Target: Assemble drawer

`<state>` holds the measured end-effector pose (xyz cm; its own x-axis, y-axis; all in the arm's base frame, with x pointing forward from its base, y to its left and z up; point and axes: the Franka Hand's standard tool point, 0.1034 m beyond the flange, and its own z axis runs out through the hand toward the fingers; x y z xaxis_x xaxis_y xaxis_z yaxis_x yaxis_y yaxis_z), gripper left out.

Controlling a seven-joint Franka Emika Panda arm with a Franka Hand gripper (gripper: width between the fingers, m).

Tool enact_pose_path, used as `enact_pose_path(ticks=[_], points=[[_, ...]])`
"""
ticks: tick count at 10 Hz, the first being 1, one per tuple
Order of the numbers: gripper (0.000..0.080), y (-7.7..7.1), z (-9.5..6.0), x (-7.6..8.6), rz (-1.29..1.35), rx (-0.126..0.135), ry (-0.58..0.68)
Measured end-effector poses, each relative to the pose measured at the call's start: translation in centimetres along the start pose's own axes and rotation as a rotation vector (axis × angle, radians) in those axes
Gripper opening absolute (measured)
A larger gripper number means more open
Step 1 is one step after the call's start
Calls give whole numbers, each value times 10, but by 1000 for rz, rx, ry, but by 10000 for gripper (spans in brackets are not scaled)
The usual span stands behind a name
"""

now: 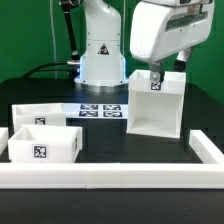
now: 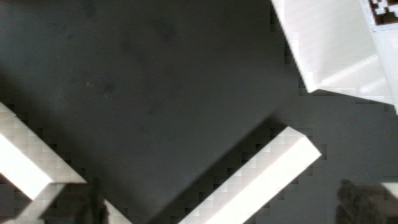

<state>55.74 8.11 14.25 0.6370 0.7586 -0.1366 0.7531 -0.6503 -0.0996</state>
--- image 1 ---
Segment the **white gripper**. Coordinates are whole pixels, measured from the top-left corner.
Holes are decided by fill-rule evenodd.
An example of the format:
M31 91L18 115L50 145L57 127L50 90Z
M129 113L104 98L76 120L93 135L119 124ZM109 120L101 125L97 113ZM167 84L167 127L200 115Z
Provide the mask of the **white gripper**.
M162 83L164 71L157 62L177 52L174 70L184 72L193 46L211 31L214 0L141 0L135 7L130 52L150 63L150 80Z

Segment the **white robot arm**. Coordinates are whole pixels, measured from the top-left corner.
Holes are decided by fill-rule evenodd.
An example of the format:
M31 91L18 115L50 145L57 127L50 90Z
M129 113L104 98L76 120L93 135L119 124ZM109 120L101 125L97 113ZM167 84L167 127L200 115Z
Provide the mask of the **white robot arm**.
M121 16L104 0L60 0L71 46L74 81L95 91L127 83L120 51ZM147 63L155 83L165 79L162 61L175 54L174 70L183 72L193 48L208 38L214 0L140 0L135 6L129 49L133 58ZM86 50L79 54L70 11L83 7Z

